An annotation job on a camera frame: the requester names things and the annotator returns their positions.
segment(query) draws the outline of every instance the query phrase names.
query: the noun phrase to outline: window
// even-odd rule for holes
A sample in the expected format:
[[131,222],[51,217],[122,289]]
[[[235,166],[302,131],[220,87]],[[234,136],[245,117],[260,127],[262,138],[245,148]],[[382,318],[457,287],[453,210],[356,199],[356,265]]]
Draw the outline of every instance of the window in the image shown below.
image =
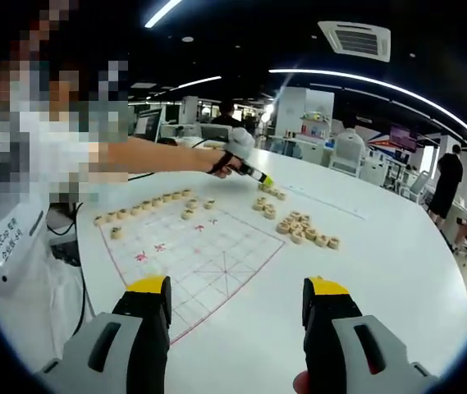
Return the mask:
[[436,170],[437,170],[437,160],[439,160],[439,149],[441,147],[437,147],[434,149],[435,151],[435,154],[436,154],[436,158],[435,160],[433,161],[433,168],[432,168],[432,179],[436,176]]
[[428,171],[432,172],[432,157],[433,157],[433,150],[435,148],[433,146],[425,146],[423,150],[423,159],[421,160],[421,168],[420,171]]
[[438,157],[439,147],[425,146],[423,150],[423,158],[421,159],[421,168],[419,170],[430,172],[432,178],[434,178],[436,175]]

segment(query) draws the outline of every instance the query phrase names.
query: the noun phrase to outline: round table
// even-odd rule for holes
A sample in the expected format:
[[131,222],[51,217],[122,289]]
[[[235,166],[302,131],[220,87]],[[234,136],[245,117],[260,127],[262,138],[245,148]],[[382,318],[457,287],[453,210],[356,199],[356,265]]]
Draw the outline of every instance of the round table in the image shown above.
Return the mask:
[[[212,316],[169,350],[166,392],[289,393],[305,369],[301,325],[305,277],[345,286],[363,315],[372,314],[407,346],[409,362],[441,375],[467,342],[467,293],[445,241],[417,204],[324,167],[255,149],[250,163],[269,174],[292,209],[309,213],[322,233],[339,236],[325,250],[289,237],[274,259]],[[103,201],[77,217],[80,258],[96,314],[111,312],[125,287],[93,220],[100,213],[191,187],[221,209],[266,232],[276,221],[254,214],[256,182],[196,172],[162,173],[105,188]]]

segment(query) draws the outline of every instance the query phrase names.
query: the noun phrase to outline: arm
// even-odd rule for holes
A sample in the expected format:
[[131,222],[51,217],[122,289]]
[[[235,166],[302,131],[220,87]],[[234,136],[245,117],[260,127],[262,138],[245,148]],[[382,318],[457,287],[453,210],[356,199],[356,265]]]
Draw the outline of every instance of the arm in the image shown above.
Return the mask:
[[[191,149],[155,144],[130,137],[126,142],[107,144],[107,160],[118,171],[129,173],[200,171],[208,172],[224,154],[215,149]],[[233,167],[240,161],[233,158]]]
[[437,160],[437,169],[439,170],[439,172],[442,172],[442,164],[445,161],[443,160],[445,156],[446,156],[446,153],[439,160]]

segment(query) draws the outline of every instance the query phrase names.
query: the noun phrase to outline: black clothing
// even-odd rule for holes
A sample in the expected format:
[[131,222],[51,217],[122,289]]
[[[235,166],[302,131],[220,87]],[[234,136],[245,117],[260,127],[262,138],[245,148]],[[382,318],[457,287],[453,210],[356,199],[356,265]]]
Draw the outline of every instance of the black clothing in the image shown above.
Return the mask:
[[229,115],[221,115],[220,117],[216,117],[211,121],[214,125],[222,125],[222,126],[231,126],[231,127],[244,127],[242,123],[237,121],[235,118],[230,117]]
[[457,186],[463,180],[463,164],[456,154],[445,153],[437,165],[441,175],[428,209],[446,219],[456,196]]

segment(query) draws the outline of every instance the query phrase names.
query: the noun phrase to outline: red chinese character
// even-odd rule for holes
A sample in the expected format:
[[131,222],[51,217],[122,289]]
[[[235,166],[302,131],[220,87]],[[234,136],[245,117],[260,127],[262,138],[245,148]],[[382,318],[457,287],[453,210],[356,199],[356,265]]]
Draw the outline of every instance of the red chinese character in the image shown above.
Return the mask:
[[146,260],[148,258],[148,256],[145,255],[145,252],[142,250],[142,253],[140,254],[137,254],[135,259],[137,259],[138,261],[142,261],[142,260]]

